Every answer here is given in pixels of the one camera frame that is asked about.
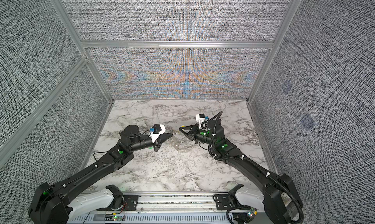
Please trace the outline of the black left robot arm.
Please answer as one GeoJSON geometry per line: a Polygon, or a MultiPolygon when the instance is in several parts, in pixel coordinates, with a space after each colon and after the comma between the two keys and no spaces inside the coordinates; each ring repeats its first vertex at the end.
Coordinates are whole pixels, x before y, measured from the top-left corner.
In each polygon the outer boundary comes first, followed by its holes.
{"type": "Polygon", "coordinates": [[[78,173],[53,185],[43,183],[37,187],[28,215],[35,224],[66,224],[91,211],[109,208],[121,209],[125,203],[122,191],[115,185],[79,197],[87,188],[105,176],[124,167],[134,158],[134,152],[152,147],[158,151],[173,137],[162,124],[155,124],[141,134],[139,127],[129,125],[119,132],[120,140],[105,154],[78,173]]]}

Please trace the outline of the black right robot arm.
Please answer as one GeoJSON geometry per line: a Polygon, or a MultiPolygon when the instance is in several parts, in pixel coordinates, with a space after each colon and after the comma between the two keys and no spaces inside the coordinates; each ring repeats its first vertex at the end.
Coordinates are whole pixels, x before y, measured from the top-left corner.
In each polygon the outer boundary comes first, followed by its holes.
{"type": "Polygon", "coordinates": [[[303,203],[295,183],[286,174],[271,172],[247,157],[234,143],[224,135],[219,124],[207,130],[198,124],[182,126],[179,131],[195,144],[208,144],[208,152],[216,161],[235,168],[251,180],[262,192],[265,213],[275,224],[301,224],[304,221],[303,203]]]}

